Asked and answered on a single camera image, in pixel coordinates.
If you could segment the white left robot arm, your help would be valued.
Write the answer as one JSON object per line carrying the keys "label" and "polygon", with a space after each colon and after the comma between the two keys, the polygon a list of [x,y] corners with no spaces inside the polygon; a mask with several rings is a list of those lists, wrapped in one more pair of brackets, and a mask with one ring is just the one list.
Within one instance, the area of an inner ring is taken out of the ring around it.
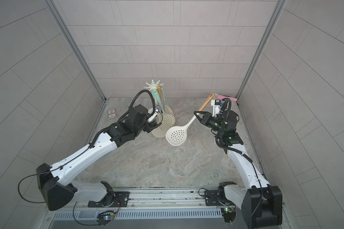
{"label": "white left robot arm", "polygon": [[115,193],[111,185],[102,181],[99,185],[78,182],[76,178],[83,170],[104,155],[134,140],[140,132],[151,132],[160,126],[155,100],[149,90],[141,90],[133,98],[128,110],[117,122],[98,131],[93,140],[68,156],[52,164],[43,163],[36,169],[44,204],[50,211],[56,211],[74,201],[92,201],[103,207],[115,203]]}

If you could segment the green circuit board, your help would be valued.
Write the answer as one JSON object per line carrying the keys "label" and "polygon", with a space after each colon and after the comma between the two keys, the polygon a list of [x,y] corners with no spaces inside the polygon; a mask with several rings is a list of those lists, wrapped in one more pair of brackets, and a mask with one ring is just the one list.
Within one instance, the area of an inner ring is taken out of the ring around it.
{"label": "green circuit board", "polygon": [[224,223],[230,223],[230,224],[233,224],[237,216],[236,211],[230,208],[222,208],[221,214],[222,214]]}
{"label": "green circuit board", "polygon": [[114,220],[114,218],[115,218],[114,211],[112,211],[112,210],[105,211],[105,212],[98,214],[98,216],[96,218],[96,222],[99,225],[107,225],[110,221]]}

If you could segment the pink toy microphone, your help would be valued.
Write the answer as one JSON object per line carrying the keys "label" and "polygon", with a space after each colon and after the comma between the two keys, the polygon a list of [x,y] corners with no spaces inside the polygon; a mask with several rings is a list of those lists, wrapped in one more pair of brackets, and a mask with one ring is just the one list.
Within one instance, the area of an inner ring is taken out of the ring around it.
{"label": "pink toy microphone", "polygon": [[237,102],[237,99],[234,97],[229,97],[229,96],[225,96],[225,95],[219,95],[219,94],[215,94],[215,100],[223,100],[223,99],[230,99],[232,102]]}

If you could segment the cream skimmer green handle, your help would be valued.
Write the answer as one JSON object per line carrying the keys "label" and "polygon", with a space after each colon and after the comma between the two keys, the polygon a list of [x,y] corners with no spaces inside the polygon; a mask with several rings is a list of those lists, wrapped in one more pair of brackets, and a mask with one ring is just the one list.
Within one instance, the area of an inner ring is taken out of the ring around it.
{"label": "cream skimmer green handle", "polygon": [[161,113],[164,114],[165,113],[165,110],[163,108],[163,105],[161,103],[161,97],[159,95],[159,92],[158,92],[158,84],[152,84],[152,92],[154,94],[154,97],[158,103],[158,105],[161,107]]}

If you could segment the cream utensil rack stand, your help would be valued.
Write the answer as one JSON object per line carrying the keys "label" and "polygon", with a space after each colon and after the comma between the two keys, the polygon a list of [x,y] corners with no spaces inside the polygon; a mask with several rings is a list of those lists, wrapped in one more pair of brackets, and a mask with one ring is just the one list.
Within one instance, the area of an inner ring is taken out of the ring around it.
{"label": "cream utensil rack stand", "polygon": [[175,124],[175,117],[171,108],[165,104],[165,99],[162,93],[162,84],[160,81],[146,83],[148,86],[145,89],[148,89],[155,101],[157,114],[153,114],[154,120],[157,124],[161,124],[156,129],[152,130],[152,134],[157,138],[163,138],[166,136],[167,131]]}

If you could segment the left green circuit board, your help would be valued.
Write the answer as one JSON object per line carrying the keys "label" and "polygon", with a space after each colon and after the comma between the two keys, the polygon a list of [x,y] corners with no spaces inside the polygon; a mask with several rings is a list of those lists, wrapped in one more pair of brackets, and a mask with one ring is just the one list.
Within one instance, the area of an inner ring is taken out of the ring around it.
{"label": "left green circuit board", "polygon": [[110,221],[114,220],[114,218],[115,218],[114,211],[112,211],[112,210],[105,211],[105,212],[98,214],[98,216],[96,218],[96,222],[99,225],[107,225]]}

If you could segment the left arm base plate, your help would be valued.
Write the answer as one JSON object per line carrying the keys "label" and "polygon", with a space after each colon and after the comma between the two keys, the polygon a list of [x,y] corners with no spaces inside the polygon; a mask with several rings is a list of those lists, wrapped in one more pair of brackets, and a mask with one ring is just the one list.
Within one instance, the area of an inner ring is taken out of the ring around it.
{"label": "left arm base plate", "polygon": [[89,201],[88,208],[125,208],[128,205],[130,192],[114,192],[111,196],[107,194],[100,202]]}

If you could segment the aluminium mounting rail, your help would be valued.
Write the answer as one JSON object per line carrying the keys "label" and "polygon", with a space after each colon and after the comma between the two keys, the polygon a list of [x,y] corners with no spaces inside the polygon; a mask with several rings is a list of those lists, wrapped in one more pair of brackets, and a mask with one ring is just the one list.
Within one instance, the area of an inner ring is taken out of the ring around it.
{"label": "aluminium mounting rail", "polygon": [[116,220],[131,219],[223,219],[222,208],[235,210],[237,216],[242,216],[241,210],[233,203],[225,205],[206,206],[203,197],[204,190],[218,188],[148,188],[148,189],[119,189],[130,192],[129,202],[125,208],[88,208],[88,202],[80,201],[69,204],[54,212],[47,212],[45,221],[73,220],[81,225],[99,225],[96,218],[99,213],[114,211]]}

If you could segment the small red white card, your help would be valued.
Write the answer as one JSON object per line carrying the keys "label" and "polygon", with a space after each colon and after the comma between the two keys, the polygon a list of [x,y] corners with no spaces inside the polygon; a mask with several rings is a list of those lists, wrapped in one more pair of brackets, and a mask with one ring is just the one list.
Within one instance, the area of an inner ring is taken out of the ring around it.
{"label": "small red white card", "polygon": [[108,120],[112,120],[117,118],[116,110],[115,109],[110,109],[107,111],[108,113]]}

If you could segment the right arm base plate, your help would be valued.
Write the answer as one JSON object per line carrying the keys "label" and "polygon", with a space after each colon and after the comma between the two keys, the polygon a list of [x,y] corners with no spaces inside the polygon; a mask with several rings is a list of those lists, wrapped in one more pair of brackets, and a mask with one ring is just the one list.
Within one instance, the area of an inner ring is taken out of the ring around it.
{"label": "right arm base plate", "polygon": [[225,206],[223,202],[219,200],[217,190],[204,190],[203,197],[205,198],[206,206]]}

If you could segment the right green circuit board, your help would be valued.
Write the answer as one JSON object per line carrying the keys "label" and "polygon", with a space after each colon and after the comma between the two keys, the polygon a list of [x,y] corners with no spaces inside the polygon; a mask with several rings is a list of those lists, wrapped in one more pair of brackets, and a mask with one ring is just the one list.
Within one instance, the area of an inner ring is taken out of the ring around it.
{"label": "right green circuit board", "polygon": [[230,224],[233,224],[237,216],[236,211],[230,208],[222,208],[221,214],[222,214],[224,223],[230,223]]}

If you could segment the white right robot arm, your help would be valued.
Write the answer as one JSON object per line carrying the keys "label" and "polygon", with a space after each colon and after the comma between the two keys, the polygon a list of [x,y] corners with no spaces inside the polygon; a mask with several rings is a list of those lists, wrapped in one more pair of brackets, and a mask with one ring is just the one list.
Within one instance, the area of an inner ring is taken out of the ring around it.
{"label": "white right robot arm", "polygon": [[244,183],[244,189],[234,182],[221,182],[218,187],[220,199],[235,204],[242,212],[249,229],[279,226],[282,224],[282,192],[272,186],[260,174],[248,156],[243,140],[236,131],[237,113],[224,111],[214,117],[210,112],[195,111],[201,124],[214,131],[216,144],[234,162]]}

